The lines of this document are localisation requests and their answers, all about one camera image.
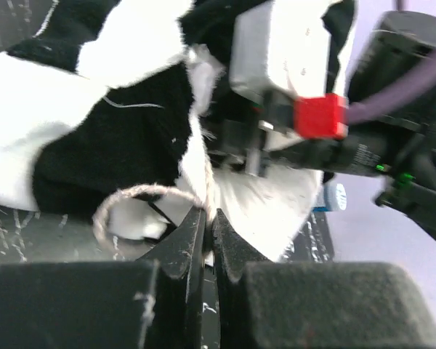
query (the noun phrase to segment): cloth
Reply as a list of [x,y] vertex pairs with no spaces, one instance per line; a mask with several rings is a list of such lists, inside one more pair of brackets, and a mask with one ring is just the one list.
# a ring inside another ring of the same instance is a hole
[[[235,17],[257,1],[231,1],[236,10],[213,13],[207,23],[216,28],[196,36],[200,23],[182,19],[204,2],[55,1],[35,36],[0,52],[0,204],[93,214],[110,193],[140,183],[176,185],[204,200],[200,118],[214,116],[210,95],[229,67]],[[319,2],[323,17],[313,25],[331,34],[329,63],[311,68],[327,71],[322,87],[343,95],[355,2]],[[311,3],[300,1],[295,15]],[[270,148],[281,147],[278,137]],[[217,169],[219,206],[242,237],[277,260],[310,213],[321,176],[277,166],[268,178]],[[127,200],[114,208],[110,230],[159,237],[189,208],[176,198]]]

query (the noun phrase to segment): purple cable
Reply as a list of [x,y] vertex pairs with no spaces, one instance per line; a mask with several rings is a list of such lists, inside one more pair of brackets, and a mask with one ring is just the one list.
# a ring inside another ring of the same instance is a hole
[[374,120],[409,104],[436,86],[436,50],[406,75],[381,92],[359,103],[353,103],[346,111],[348,125]]

